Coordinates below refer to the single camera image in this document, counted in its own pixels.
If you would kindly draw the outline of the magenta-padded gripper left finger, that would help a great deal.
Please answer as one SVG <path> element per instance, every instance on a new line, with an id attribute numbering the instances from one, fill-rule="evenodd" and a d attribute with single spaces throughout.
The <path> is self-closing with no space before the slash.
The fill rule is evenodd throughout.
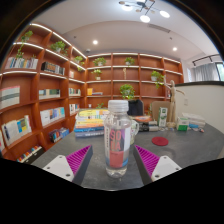
<path id="1" fill-rule="evenodd" d="M 84 179 L 92 155 L 93 148 L 91 145 L 88 145 L 68 156 L 58 155 L 44 167 L 44 170 L 80 185 Z"/>

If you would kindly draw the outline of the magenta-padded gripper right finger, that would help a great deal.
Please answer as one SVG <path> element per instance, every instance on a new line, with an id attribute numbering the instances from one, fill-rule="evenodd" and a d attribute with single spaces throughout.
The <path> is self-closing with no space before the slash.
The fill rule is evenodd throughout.
<path id="1" fill-rule="evenodd" d="M 159 157 L 138 145 L 135 145 L 133 155 L 144 185 L 181 170 L 168 156 Z"/>

